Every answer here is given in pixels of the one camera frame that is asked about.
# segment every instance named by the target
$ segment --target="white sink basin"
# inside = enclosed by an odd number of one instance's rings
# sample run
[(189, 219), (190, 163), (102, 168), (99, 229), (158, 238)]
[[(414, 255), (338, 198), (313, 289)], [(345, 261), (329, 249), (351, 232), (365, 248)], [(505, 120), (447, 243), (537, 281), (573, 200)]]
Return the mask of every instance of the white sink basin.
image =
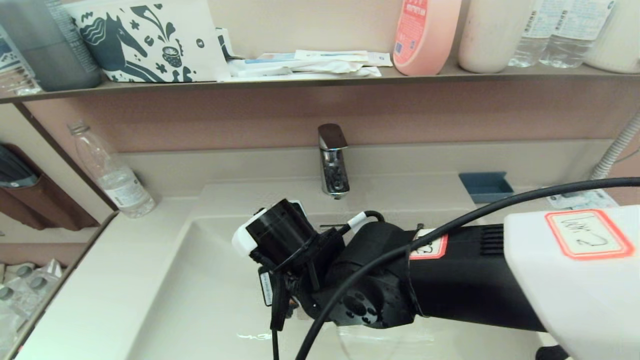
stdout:
[[(366, 196), (372, 186), (378, 187), (376, 191), (385, 190), (389, 179), (356, 180), (352, 188), (362, 193), (354, 191), (340, 201), (317, 192), (315, 180), (212, 186), (203, 192), (199, 207), (183, 229), (184, 239), (129, 359), (272, 359), (271, 311), (262, 301), (258, 265), (240, 258), (231, 246), (233, 233), (260, 207), (298, 194), (316, 229), (343, 224), (365, 209), (379, 210), (389, 222), (405, 229), (419, 222), (436, 227), (475, 208), (454, 179), (457, 177), (431, 180), (436, 184), (433, 191), (420, 192), (420, 196), (400, 188), (393, 197), (388, 196), (403, 200), (396, 209), (391, 209), (394, 202), (385, 204)], [(389, 186), (396, 186), (403, 179), (389, 181)], [(279, 335), (281, 359), (295, 358), (311, 322), (300, 310), (287, 320)], [(534, 332), (416, 317), (414, 324), (386, 330), (336, 328), (327, 323), (308, 358), (533, 360), (539, 346)]]

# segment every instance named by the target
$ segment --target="pink bottle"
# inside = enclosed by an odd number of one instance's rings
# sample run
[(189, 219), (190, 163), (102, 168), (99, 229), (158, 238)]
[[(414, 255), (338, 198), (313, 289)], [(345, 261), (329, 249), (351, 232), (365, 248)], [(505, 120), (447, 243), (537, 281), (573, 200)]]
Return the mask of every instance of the pink bottle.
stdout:
[(451, 53), (461, 0), (404, 0), (394, 63), (405, 75), (436, 75)]

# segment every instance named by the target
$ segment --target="chrome faucet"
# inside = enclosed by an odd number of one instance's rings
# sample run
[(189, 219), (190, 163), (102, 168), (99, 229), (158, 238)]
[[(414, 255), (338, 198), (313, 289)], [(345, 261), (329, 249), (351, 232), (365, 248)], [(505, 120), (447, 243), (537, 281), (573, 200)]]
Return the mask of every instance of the chrome faucet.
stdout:
[(322, 166), (322, 191), (339, 200), (349, 192), (349, 179), (344, 164), (342, 150), (347, 140), (337, 124), (324, 124), (318, 127), (320, 146), (320, 164)]

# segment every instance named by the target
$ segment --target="blue soap dish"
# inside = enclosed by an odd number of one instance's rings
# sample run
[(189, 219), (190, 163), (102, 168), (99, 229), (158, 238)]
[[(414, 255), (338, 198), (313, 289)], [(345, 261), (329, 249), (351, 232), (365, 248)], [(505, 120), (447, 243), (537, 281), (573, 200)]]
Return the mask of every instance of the blue soap dish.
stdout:
[(506, 172), (465, 172), (460, 180), (476, 204), (486, 204), (513, 195), (513, 188), (504, 179)]

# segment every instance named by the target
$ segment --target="wall shelf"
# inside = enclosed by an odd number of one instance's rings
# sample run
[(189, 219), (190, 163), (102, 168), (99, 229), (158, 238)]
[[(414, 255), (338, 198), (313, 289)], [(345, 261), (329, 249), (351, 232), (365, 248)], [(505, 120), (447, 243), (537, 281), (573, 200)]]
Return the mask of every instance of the wall shelf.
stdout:
[(61, 99), (87, 95), (111, 95), (134, 92), (159, 92), (159, 91), (193, 91), (193, 90), (217, 90), (217, 89), (251, 89), (251, 88), (288, 88), (288, 87), (313, 87), (313, 86), (357, 86), (357, 85), (393, 85), (393, 84), (420, 84), (439, 83), (453, 81), (508, 81), (508, 80), (542, 80), (542, 79), (627, 79), (640, 80), (640, 75), (615, 74), (587, 65), (577, 69), (556, 69), (538, 64), (534, 67), (518, 69), (507, 68), (498, 74), (474, 74), (460, 68), (457, 62), (451, 59), (436, 76), (404, 76), (395, 68), (380, 68), (381, 78), (344, 78), (323, 80), (287, 80), (287, 81), (252, 81), (252, 82), (226, 82), (226, 83), (114, 83), (105, 81), (92, 89), (69, 90), (60, 92), (44, 92), (36, 95), (13, 96), (0, 99), (0, 104), (11, 102), (28, 102), (46, 99)]

